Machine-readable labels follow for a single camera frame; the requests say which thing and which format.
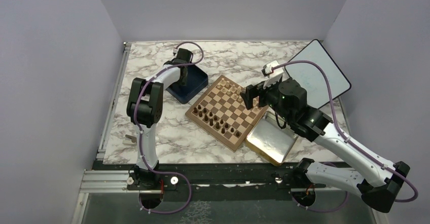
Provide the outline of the gold metal tin lid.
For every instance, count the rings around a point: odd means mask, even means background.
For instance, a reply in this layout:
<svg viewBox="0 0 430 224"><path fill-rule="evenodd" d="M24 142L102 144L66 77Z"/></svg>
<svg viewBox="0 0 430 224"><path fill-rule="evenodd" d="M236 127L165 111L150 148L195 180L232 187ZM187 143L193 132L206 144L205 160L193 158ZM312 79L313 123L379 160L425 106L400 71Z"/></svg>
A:
<svg viewBox="0 0 430 224"><path fill-rule="evenodd" d="M298 136L288 127L281 129L274 113L267 111L248 134L245 145L274 166L280 166Z"/></svg>

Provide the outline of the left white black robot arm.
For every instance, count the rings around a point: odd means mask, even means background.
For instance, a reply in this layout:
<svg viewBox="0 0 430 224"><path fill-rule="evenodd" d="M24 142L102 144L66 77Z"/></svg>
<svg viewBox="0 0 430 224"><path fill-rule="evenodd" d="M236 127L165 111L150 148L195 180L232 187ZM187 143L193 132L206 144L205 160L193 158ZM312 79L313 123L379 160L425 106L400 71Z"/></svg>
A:
<svg viewBox="0 0 430 224"><path fill-rule="evenodd" d="M184 84L187 81L187 66L193 58L193 53L186 49L174 49L173 54L173 59L164 63L159 72L132 81L126 107L138 134L138 159L133 168L135 180L148 189L159 184L159 174L155 170L159 163L155 133L162 116L164 89L176 82Z"/></svg>

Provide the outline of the small whiteboard black frame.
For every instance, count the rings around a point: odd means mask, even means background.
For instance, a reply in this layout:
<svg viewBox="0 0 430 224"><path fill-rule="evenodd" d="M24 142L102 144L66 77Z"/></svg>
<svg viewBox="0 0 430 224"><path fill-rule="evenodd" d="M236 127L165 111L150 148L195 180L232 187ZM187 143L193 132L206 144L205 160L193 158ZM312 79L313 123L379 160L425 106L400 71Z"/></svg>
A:
<svg viewBox="0 0 430 224"><path fill-rule="evenodd" d="M335 99L351 89L351 82L319 40L312 40L290 59L291 62L299 60L311 61L323 70L329 81L332 98ZM307 91L308 105L321 108L329 103L326 80L315 66L308 63L298 63L287 65L284 70Z"/></svg>

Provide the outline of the blue square tin tray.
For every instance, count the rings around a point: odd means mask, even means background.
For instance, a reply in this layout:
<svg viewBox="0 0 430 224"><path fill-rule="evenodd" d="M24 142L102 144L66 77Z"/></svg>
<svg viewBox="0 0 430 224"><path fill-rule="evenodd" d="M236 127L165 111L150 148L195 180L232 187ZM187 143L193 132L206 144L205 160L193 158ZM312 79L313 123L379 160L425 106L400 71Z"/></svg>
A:
<svg viewBox="0 0 430 224"><path fill-rule="evenodd" d="M170 85L169 92L181 104L188 103L208 85L208 74L196 65L188 66L187 83L180 85L178 82Z"/></svg>

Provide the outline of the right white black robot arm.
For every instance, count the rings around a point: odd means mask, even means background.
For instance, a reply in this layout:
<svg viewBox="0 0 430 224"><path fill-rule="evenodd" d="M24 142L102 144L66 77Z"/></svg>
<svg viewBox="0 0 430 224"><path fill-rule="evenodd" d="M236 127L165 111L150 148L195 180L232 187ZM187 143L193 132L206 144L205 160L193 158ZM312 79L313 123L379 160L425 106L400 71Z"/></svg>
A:
<svg viewBox="0 0 430 224"><path fill-rule="evenodd" d="M352 171L335 168L303 158L293 169L293 182L300 187L325 184L360 196L371 208L388 213L406 182L410 167L404 162L383 159L344 131L321 110L307 103L307 92L293 80L276 82L266 87L263 82L249 85L240 92L245 107L269 106L299 136L330 150Z"/></svg>

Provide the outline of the wooden chess board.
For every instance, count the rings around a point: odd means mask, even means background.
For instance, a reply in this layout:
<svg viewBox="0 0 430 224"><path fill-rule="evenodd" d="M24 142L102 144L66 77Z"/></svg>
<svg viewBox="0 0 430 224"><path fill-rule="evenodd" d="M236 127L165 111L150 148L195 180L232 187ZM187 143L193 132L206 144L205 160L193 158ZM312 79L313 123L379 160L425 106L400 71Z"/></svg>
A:
<svg viewBox="0 0 430 224"><path fill-rule="evenodd" d="M225 86L222 85L222 80L227 81ZM185 113L189 120L233 152L241 146L268 109L268 106L259 107L258 97L254 99L254 107L246 109L240 96L241 91L244 91L242 86L226 76L220 76ZM193 112L195 107L198 109L197 114ZM200 111L203 112L203 117L199 117ZM213 126L209 125L210 119L213 119ZM224 123L217 129L216 123L220 123L220 119ZM225 128L224 134L221 133L222 128ZM239 137L235 136L237 131L240 132Z"/></svg>

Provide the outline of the aluminium frame rail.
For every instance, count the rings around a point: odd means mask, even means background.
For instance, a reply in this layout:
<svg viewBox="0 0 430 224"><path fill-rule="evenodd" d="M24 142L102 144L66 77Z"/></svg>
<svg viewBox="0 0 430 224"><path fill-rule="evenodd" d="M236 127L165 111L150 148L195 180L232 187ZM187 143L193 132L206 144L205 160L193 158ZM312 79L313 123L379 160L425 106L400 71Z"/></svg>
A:
<svg viewBox="0 0 430 224"><path fill-rule="evenodd" d="M91 194L129 193L126 183L128 171L120 165L107 165L107 169L105 169L105 165L102 163L102 161L104 159L106 147L108 145L112 121L115 115L116 106L118 104L121 84L124 78L126 64L130 55L132 44L132 42L124 42L124 51L120 63L120 70L117 75L116 84L114 86L109 106L107 108L107 115L98 144L96 157L90 170L84 171L80 184L77 204L71 223L83 222L86 207Z"/></svg>

